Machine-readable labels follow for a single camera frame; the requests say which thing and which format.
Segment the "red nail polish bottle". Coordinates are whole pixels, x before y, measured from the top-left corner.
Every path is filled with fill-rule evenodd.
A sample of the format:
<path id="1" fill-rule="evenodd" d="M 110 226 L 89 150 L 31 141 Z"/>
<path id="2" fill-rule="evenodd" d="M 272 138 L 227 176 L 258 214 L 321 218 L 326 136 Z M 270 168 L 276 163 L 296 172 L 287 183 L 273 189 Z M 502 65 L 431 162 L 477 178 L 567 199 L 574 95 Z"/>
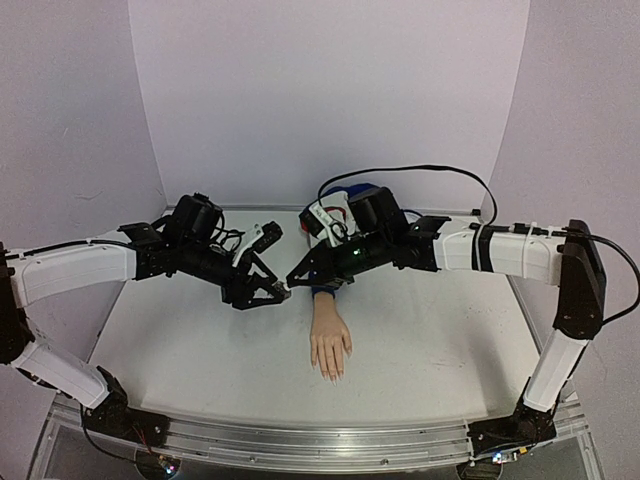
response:
<path id="1" fill-rule="evenodd" d="M 290 297 L 291 296 L 291 290 L 289 289 L 289 287 L 283 283 L 282 281 L 277 281 L 273 284 L 273 288 L 281 295 L 283 295 L 284 297 Z"/>

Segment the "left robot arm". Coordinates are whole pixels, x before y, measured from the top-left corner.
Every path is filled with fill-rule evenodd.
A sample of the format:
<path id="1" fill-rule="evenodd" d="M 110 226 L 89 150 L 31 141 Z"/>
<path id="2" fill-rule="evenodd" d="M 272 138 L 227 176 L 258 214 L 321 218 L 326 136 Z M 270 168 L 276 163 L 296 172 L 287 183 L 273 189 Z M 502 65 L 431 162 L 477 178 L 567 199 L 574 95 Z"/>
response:
<path id="1" fill-rule="evenodd" d="M 56 345 L 29 318 L 28 308 L 67 292 L 177 273 L 218 287 L 222 302 L 235 310 L 279 305 L 289 291 L 261 255 L 282 236 L 274 221 L 229 229 L 223 209 L 194 193 L 153 222 L 32 249 L 2 249 L 1 363 L 95 411 L 111 435 L 126 436 L 135 416 L 119 381 Z"/>

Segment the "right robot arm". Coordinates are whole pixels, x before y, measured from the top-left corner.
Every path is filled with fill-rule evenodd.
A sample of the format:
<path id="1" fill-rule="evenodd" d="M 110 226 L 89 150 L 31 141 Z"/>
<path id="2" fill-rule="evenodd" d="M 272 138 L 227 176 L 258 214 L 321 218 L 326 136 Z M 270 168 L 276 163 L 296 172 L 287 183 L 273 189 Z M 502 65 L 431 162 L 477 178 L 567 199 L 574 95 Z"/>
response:
<path id="1" fill-rule="evenodd" d="M 299 216 L 316 244 L 290 271 L 290 287 L 338 289 L 390 264 L 427 272 L 475 271 L 558 288 L 553 331 L 524 389 L 531 411 L 550 411 L 586 346 L 604 324 L 606 275 L 589 230 L 534 223 L 496 226 L 451 216 L 406 218 L 387 187 L 346 197 L 339 207 L 312 203 Z"/>

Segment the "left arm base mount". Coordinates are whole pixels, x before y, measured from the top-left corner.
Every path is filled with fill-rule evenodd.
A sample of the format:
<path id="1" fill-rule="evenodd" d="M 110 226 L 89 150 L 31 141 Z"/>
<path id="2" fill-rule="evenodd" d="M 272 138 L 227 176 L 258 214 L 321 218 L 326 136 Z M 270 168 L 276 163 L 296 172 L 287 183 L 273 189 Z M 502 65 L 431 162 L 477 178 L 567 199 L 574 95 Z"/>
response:
<path id="1" fill-rule="evenodd" d="M 108 395 L 96 407 L 84 410 L 81 414 L 83 426 L 113 438 L 145 443 L 149 447 L 163 446 L 170 426 L 169 417 L 131 407 L 120 382 L 104 368 L 98 366 L 97 370 L 106 381 Z"/>

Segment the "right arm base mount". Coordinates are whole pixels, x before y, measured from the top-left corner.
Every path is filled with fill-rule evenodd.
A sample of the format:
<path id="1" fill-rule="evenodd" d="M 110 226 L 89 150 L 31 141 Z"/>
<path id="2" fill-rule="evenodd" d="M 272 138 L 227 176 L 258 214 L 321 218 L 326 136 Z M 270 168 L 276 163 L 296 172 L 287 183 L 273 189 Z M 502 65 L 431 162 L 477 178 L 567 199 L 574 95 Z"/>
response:
<path id="1" fill-rule="evenodd" d="M 468 426 L 474 458 L 521 447 L 533 447 L 556 437 L 554 416 L 557 401 L 546 411 L 524 403 L 521 396 L 508 416 L 474 421 Z"/>

